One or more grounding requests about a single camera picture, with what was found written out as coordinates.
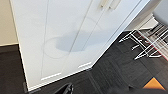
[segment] white furniture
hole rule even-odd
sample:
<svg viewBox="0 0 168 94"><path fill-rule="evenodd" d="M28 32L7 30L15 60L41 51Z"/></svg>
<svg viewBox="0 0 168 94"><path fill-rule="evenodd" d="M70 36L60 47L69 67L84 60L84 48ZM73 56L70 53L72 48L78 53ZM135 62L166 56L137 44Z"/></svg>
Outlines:
<svg viewBox="0 0 168 94"><path fill-rule="evenodd" d="M147 22L143 23L145 25L148 23L151 19L155 19L158 24L151 28L150 30L139 30L141 27L139 27L138 30L133 30L129 34L127 34L125 37L123 37L119 42L122 42L124 40L127 40L128 38L131 38L133 41L135 41L137 46L134 46L133 48L136 48L140 46L143 51L139 53L135 59L139 59L143 56L147 57L160 57L163 56L165 59L168 60L168 0L162 0L159 5L156 7L156 9L153 11L153 15L148 19Z"/></svg>
<svg viewBox="0 0 168 94"><path fill-rule="evenodd" d="M11 0L28 91L91 68L149 0Z"/></svg>

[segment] cabinet handle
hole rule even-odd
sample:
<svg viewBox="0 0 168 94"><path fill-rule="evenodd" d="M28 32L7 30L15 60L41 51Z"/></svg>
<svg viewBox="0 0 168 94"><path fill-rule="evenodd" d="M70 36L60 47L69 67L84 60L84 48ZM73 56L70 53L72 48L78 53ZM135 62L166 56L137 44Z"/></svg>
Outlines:
<svg viewBox="0 0 168 94"><path fill-rule="evenodd" d="M121 0L113 0L109 8L115 10L120 2Z"/></svg>
<svg viewBox="0 0 168 94"><path fill-rule="evenodd" d="M104 7L107 1L108 1L108 0L102 0L102 2L101 2L101 7Z"/></svg>

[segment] white cabinet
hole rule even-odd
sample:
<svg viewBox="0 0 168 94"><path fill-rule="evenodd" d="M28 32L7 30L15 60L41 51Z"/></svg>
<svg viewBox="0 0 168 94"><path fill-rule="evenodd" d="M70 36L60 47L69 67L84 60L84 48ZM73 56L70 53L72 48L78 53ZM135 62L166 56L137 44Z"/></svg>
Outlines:
<svg viewBox="0 0 168 94"><path fill-rule="evenodd" d="M42 80L62 74L91 0L49 0Z"/></svg>
<svg viewBox="0 0 168 94"><path fill-rule="evenodd" d="M28 90L92 67L148 2L11 0Z"/></svg>
<svg viewBox="0 0 168 94"><path fill-rule="evenodd" d="M93 60L94 57L110 40L114 33L117 32L117 29L120 28L122 23L129 17L140 2L141 0L107 0L107 4L103 7L97 7L98 5L95 6L96 3L92 3L86 16L86 18L90 19L86 19L87 24L83 23L82 30L79 32L67 60L67 62L71 62L74 67L69 70L77 71L93 66L95 63Z"/></svg>

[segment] dark carpet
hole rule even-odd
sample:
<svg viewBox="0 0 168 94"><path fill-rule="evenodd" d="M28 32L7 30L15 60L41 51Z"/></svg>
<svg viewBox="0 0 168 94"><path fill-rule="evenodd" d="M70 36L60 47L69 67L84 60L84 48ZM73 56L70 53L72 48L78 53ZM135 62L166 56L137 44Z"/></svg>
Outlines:
<svg viewBox="0 0 168 94"><path fill-rule="evenodd" d="M116 88L123 91L128 91L129 86L142 88L152 77L168 90L168 62L163 57L134 60L141 49L132 51L131 47L136 44L130 39L118 43L127 33L118 37L92 70L43 86L33 94L53 94L69 82L74 85L73 94L110 94ZM25 94L23 82L25 76L19 51L0 53L0 94Z"/></svg>

